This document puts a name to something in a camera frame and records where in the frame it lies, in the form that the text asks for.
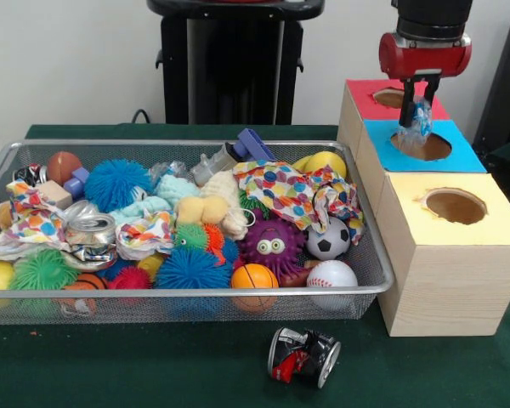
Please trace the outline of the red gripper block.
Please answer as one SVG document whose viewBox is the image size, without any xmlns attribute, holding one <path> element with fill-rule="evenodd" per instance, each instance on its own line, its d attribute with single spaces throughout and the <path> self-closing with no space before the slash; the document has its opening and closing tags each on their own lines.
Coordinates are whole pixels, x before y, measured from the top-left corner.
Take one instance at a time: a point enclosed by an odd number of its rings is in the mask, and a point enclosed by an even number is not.
<svg viewBox="0 0 510 408">
<path fill-rule="evenodd" d="M 381 71 L 390 79 L 403 80 L 404 94 L 399 116 L 401 127 L 410 127 L 416 103 L 413 77 L 426 76 L 424 99 L 434 101 L 440 77 L 457 77 L 468 66 L 472 41 L 467 34 L 454 42 L 425 42 L 407 39 L 397 32 L 385 33 L 379 43 Z"/>
</svg>

